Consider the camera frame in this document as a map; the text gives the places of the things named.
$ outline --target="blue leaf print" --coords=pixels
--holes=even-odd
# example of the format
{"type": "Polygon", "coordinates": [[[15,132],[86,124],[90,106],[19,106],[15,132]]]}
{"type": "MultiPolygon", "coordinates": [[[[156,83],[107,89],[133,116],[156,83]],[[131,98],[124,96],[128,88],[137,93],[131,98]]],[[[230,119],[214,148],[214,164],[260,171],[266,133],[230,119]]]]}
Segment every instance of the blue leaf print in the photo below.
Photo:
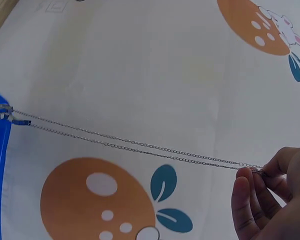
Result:
{"type": "Polygon", "coordinates": [[[294,53],[294,52],[291,52],[294,56],[294,58],[300,63],[300,58],[294,53]]]}
{"type": "Polygon", "coordinates": [[[161,202],[174,192],[177,186],[177,174],[174,168],[170,165],[162,165],[153,174],[151,178],[151,195],[156,201],[158,197],[158,202],[161,202]]]}
{"type": "Polygon", "coordinates": [[[177,233],[188,233],[194,227],[191,219],[184,212],[174,208],[158,211],[156,218],[167,229],[177,233]]]}
{"type": "Polygon", "coordinates": [[[299,83],[300,82],[300,67],[296,60],[294,60],[290,55],[288,56],[290,69],[294,79],[299,83]]]}

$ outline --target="chain link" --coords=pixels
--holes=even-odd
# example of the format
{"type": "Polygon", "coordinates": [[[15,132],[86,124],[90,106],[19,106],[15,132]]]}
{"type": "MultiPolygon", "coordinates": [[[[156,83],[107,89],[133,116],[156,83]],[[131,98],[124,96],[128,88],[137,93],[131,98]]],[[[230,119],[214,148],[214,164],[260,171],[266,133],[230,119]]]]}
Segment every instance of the chain link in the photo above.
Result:
{"type": "Polygon", "coordinates": [[[67,124],[64,124],[64,123],[61,123],[61,122],[52,121],[52,120],[45,119],[45,118],[40,117],[40,116],[35,116],[35,115],[32,115],[32,114],[28,114],[28,113],[25,113],[25,112],[22,112],[22,111],[19,111],[19,110],[14,110],[14,112],[17,113],[17,114],[23,115],[25,117],[37,119],[37,120],[40,120],[40,121],[43,121],[43,122],[46,122],[46,123],[55,124],[55,125],[58,125],[58,126],[61,126],[61,127],[65,127],[65,128],[85,132],[85,133],[92,134],[92,135],[98,135],[100,137],[104,137],[104,138],[107,138],[107,139],[118,140],[118,141],[121,141],[121,142],[133,144],[133,145],[139,145],[139,146],[150,148],[150,149],[156,149],[156,150],[169,152],[169,153],[173,153],[173,154],[185,155],[185,156],[193,157],[193,158],[197,158],[197,159],[205,159],[205,160],[210,160],[210,161],[215,161],[215,162],[220,162],[220,163],[225,163],[225,164],[231,164],[231,165],[240,165],[241,164],[240,162],[222,160],[222,159],[218,159],[218,158],[214,158],[214,157],[193,154],[193,153],[186,152],[186,151],[175,150],[175,149],[172,149],[172,148],[156,146],[156,145],[153,145],[153,144],[147,144],[147,143],[144,143],[144,142],[139,142],[139,141],[134,141],[134,140],[130,140],[130,139],[122,138],[122,137],[112,136],[112,135],[108,135],[108,134],[104,134],[104,133],[100,133],[100,132],[96,132],[96,131],[90,131],[90,130],[87,130],[87,129],[84,129],[84,128],[81,128],[81,127],[70,126],[70,125],[67,125],[67,124]]]}
{"type": "Polygon", "coordinates": [[[49,133],[58,134],[58,135],[66,136],[66,137],[71,137],[74,139],[85,140],[85,141],[88,141],[88,142],[91,142],[94,144],[100,144],[100,145],[103,145],[106,147],[125,150],[125,151],[129,151],[129,152],[152,155],[152,156],[156,156],[156,157],[160,157],[160,158],[172,159],[172,160],[177,160],[180,162],[186,162],[186,163],[191,163],[191,164],[201,164],[201,165],[220,167],[220,168],[226,168],[226,169],[234,169],[234,170],[239,169],[238,167],[233,167],[233,166],[225,166],[225,165],[219,165],[219,164],[214,164],[214,163],[209,163],[209,162],[197,161],[197,160],[193,160],[193,159],[189,159],[189,158],[182,158],[182,157],[177,157],[177,156],[169,156],[169,155],[163,155],[163,154],[149,152],[149,151],[143,151],[143,150],[132,148],[132,147],[122,146],[122,145],[109,143],[109,142],[105,142],[105,141],[101,141],[101,140],[91,139],[91,138],[84,137],[84,136],[74,135],[72,133],[63,132],[63,131],[51,129],[51,128],[36,125],[36,124],[30,124],[29,126],[35,128],[35,129],[47,131],[49,133]]]}
{"type": "Polygon", "coordinates": [[[75,134],[72,134],[72,133],[51,129],[49,127],[44,127],[44,126],[40,126],[40,125],[37,125],[37,124],[32,124],[31,123],[29,125],[30,127],[33,127],[35,129],[44,130],[44,131],[47,131],[47,132],[50,132],[50,133],[59,134],[59,135],[66,136],[66,137],[71,137],[71,138],[74,138],[74,139],[85,140],[85,141],[88,141],[88,142],[91,142],[91,143],[100,144],[100,145],[110,147],[110,148],[116,148],[116,149],[135,152],[135,153],[152,155],[152,156],[156,156],[156,157],[172,159],[172,160],[177,160],[177,161],[186,162],[186,163],[200,164],[200,165],[213,166],[213,167],[226,168],[226,169],[233,169],[233,170],[238,170],[238,169],[240,169],[240,167],[256,168],[257,170],[254,170],[254,172],[259,173],[259,174],[261,173],[261,171],[258,170],[258,169],[262,169],[261,166],[254,165],[254,164],[222,160],[222,159],[219,159],[219,158],[203,156],[203,155],[194,154],[194,153],[190,153],[190,152],[186,152],[186,151],[175,150],[175,149],[172,149],[172,148],[157,146],[157,145],[153,145],[153,144],[147,144],[147,143],[144,143],[144,142],[134,141],[134,140],[130,140],[130,139],[122,138],[122,137],[116,137],[116,136],[112,136],[112,135],[108,135],[108,134],[104,134],[104,133],[100,133],[100,132],[96,132],[96,131],[91,131],[91,130],[87,130],[87,129],[84,129],[84,128],[81,128],[81,127],[75,127],[75,126],[71,126],[71,125],[68,125],[68,124],[61,123],[61,122],[49,120],[49,119],[46,119],[46,118],[43,118],[43,117],[40,117],[40,116],[36,116],[36,115],[32,115],[32,114],[29,114],[29,113],[26,113],[26,112],[23,112],[23,111],[19,111],[19,110],[13,110],[13,112],[17,113],[17,114],[20,114],[20,115],[23,115],[23,116],[28,117],[28,118],[36,119],[36,120],[39,120],[39,121],[42,121],[42,122],[58,125],[58,126],[69,128],[69,129],[76,130],[76,131],[85,132],[85,133],[92,134],[92,135],[98,135],[100,137],[104,137],[104,138],[111,139],[111,140],[118,140],[118,141],[129,143],[129,144],[132,144],[132,145],[138,145],[138,146],[145,147],[145,148],[156,149],[156,150],[160,150],[160,151],[163,151],[163,152],[168,152],[168,153],[173,153],[173,154],[178,154],[178,155],[184,155],[184,156],[197,158],[197,159],[204,159],[204,160],[224,163],[224,164],[228,164],[228,165],[238,165],[239,167],[220,165],[220,164],[203,162],[203,161],[198,161],[198,160],[189,159],[189,158],[182,158],[182,157],[177,157],[177,156],[158,154],[158,153],[143,151],[143,150],[140,150],[140,149],[127,147],[127,146],[123,146],[123,145],[118,145],[118,144],[114,144],[114,143],[108,143],[108,142],[97,140],[97,139],[91,139],[91,138],[88,138],[88,137],[78,136],[78,135],[75,135],[75,134]]]}

